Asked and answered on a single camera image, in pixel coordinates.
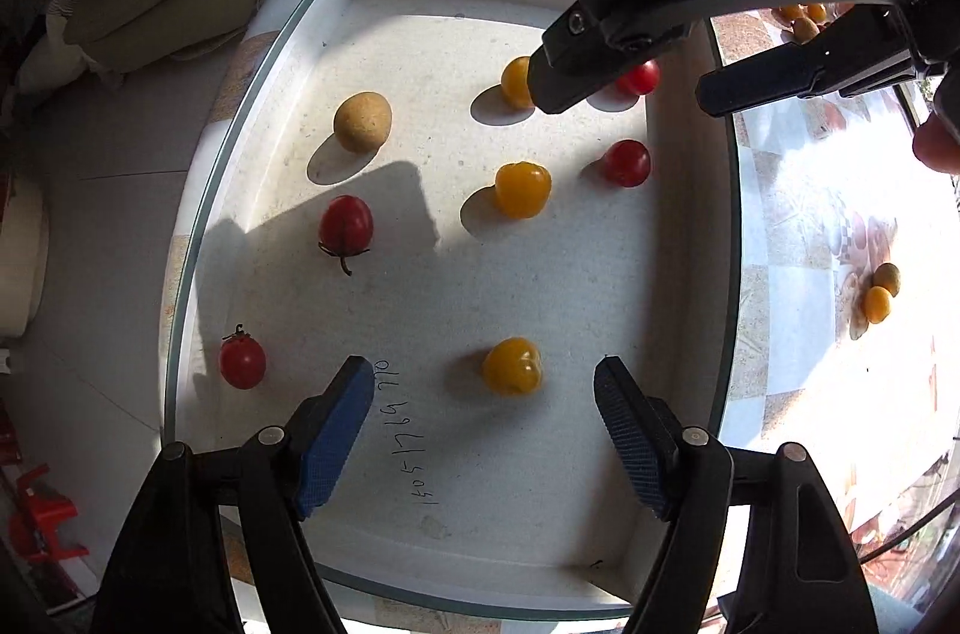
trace yellow fruit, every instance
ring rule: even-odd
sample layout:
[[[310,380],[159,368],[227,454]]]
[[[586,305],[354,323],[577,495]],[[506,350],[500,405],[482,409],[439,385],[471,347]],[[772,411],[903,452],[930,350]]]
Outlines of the yellow fruit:
[[[541,165],[511,162],[496,172],[493,193],[500,211],[513,220],[528,220],[544,210],[552,186],[550,172]]]
[[[503,97],[507,98],[513,108],[533,108],[534,101],[527,88],[527,69],[530,67],[530,57],[519,56],[507,65],[500,77],[500,89]]]
[[[775,8],[776,13],[779,13],[784,21],[786,22],[795,22],[798,19],[801,19],[806,16],[803,13],[803,9],[799,5],[784,5],[780,8]]]
[[[899,293],[899,268],[893,263],[884,263],[874,271],[874,286],[882,287],[896,298]]]
[[[863,314],[869,322],[880,324],[890,314],[892,297],[883,287],[871,287],[863,297]]]
[[[520,337],[498,343],[484,359],[483,379],[501,396],[533,393],[544,381],[539,349]]]
[[[818,25],[822,25],[822,23],[827,21],[827,9],[822,2],[810,2],[810,4],[806,6],[806,15],[818,23]]]
[[[347,151],[366,154],[386,143],[393,120],[387,98],[376,92],[358,92],[340,103],[333,116],[333,134]]]
[[[820,29],[815,25],[813,19],[803,16],[793,23],[793,34],[801,43],[807,43],[820,34]]]

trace white tray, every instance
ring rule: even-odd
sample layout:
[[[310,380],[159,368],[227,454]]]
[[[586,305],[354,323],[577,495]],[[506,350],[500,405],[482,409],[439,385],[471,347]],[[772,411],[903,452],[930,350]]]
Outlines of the white tray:
[[[719,424],[739,201],[727,126],[692,95],[713,67],[706,29],[629,110],[581,103],[484,124],[498,116],[485,90],[570,2],[304,0],[224,142],[179,297],[176,437],[238,445],[322,392],[349,354],[382,361],[333,497],[304,522],[328,578],[497,617],[622,613],[662,528],[617,461],[594,366],[619,355],[682,421]],[[328,139],[339,103],[367,89],[390,100],[394,124],[357,162]],[[653,156],[637,189],[592,165],[625,137]],[[544,213],[511,223],[477,191],[520,159],[546,166],[554,188]],[[316,240],[326,204],[347,193],[376,225],[351,279]],[[217,373],[237,322],[269,360],[248,392]],[[478,370],[514,335],[541,349],[545,384],[502,399]]]

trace glass edge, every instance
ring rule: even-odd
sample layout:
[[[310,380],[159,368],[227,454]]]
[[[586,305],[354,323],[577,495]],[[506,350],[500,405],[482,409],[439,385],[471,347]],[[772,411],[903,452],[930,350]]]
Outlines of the glass edge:
[[[405,591],[390,585],[383,585],[374,580],[357,578],[341,570],[332,569],[318,562],[314,562],[318,575],[324,580],[352,588],[363,594],[393,599],[395,602],[413,604],[417,607],[452,612],[458,615],[470,615],[475,618],[492,618],[505,621],[611,621],[617,618],[627,618],[632,613],[632,605],[623,607],[611,606],[598,610],[542,610],[527,609],[525,607],[501,607],[496,604],[481,604],[479,602],[458,602],[455,599],[434,597],[430,594],[419,594],[416,591]]]
[[[263,61],[253,74],[250,86],[240,100],[237,106],[236,114],[230,121],[227,133],[224,134],[224,140],[220,143],[217,156],[213,161],[213,167],[210,169],[210,175],[206,179],[203,194],[200,195],[200,205],[197,209],[197,215],[194,217],[193,225],[190,228],[190,239],[187,243],[186,255],[184,256],[184,267],[179,276],[179,282],[176,286],[176,298],[174,300],[174,314],[170,324],[169,346],[167,351],[166,373],[163,383],[163,423],[160,428],[160,438],[162,444],[166,445],[176,439],[176,386],[179,379],[179,364],[181,363],[181,345],[184,341],[184,322],[186,320],[186,307],[189,303],[190,285],[193,283],[193,276],[197,268],[197,259],[200,255],[200,245],[203,244],[203,233],[206,229],[206,223],[210,217],[210,211],[213,209],[213,201],[216,198],[217,191],[220,189],[220,182],[223,179],[224,172],[227,170],[227,162],[232,154],[233,146],[236,144],[240,131],[247,122],[248,114],[253,108],[253,100],[257,93],[263,87],[264,81],[274,68],[277,57],[280,56],[287,41],[293,34],[299,20],[306,9],[310,7],[314,0],[300,0],[287,21],[280,28],[280,34],[270,45]]]
[[[707,25],[710,51],[713,55],[714,66],[723,66],[723,56],[720,53],[720,44],[717,42],[716,31],[709,19],[704,19]],[[733,349],[736,346],[736,324],[740,317],[740,279],[742,276],[743,259],[743,207],[740,197],[740,154],[736,145],[736,131],[733,129],[733,115],[724,117],[727,129],[727,154],[730,165],[730,281],[727,292],[727,322],[724,330],[723,348],[720,352],[720,365],[717,370],[717,383],[713,391],[713,404],[707,419],[707,431],[713,436],[720,435],[720,424],[723,423],[723,413],[727,406],[727,394],[730,389],[731,372],[733,371]]]

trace blue gripper pad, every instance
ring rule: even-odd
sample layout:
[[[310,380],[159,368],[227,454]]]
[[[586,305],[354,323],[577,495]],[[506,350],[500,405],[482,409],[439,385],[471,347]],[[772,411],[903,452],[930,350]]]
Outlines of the blue gripper pad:
[[[350,362],[363,365],[348,370]],[[346,384],[337,380],[345,375]],[[363,358],[349,358],[321,399],[335,399],[312,444],[301,453],[299,489],[294,505],[300,519],[309,518],[315,507],[328,502],[347,455],[363,426],[373,402],[373,366]]]
[[[667,477],[678,463],[677,445],[618,357],[605,357],[593,372],[593,397],[630,484],[659,519],[675,501]]]

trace yellow cherry tomato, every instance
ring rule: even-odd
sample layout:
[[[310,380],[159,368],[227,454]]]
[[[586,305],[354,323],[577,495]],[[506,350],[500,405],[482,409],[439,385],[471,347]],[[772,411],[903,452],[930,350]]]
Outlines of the yellow cherry tomato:
[[[539,349],[520,337],[498,343],[484,359],[483,379],[499,396],[533,393],[544,381]]]
[[[883,287],[871,287],[863,297],[863,314],[873,324],[880,324],[890,314],[891,295]]]
[[[793,22],[799,19],[800,17],[806,16],[803,13],[803,9],[797,5],[782,5],[779,8],[775,8],[776,13],[779,13],[779,16],[784,19],[784,21]]]
[[[810,2],[805,6],[806,16],[813,19],[818,25],[827,21],[827,7],[822,2]]]
[[[503,97],[507,98],[513,108],[533,108],[534,101],[527,88],[527,69],[530,67],[530,57],[519,56],[507,65],[500,76],[500,89]]]
[[[527,220],[544,210],[552,185],[546,168],[532,162],[511,162],[496,172],[493,189],[500,211],[513,220]]]

